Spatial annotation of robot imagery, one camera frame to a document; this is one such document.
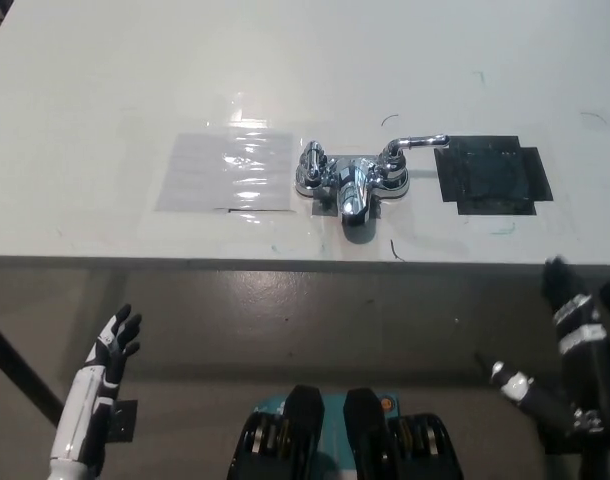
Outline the black right hand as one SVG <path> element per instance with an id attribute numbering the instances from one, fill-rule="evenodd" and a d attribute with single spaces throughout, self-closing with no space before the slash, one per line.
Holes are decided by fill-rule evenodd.
<path id="1" fill-rule="evenodd" d="M 542 295 L 561 359 L 560 395 L 508 363 L 479 354 L 489 381 L 523 413 L 565 435 L 610 438 L 610 338 L 596 301 L 562 257 L 548 259 Z"/>

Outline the white and black left hand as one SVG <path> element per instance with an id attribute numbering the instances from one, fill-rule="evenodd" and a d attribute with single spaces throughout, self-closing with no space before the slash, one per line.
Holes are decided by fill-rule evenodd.
<path id="1" fill-rule="evenodd" d="M 90 465 L 104 449 L 128 358 L 140 344 L 142 316 L 122 306 L 94 340 L 77 371 L 52 445 L 51 457 Z"/>

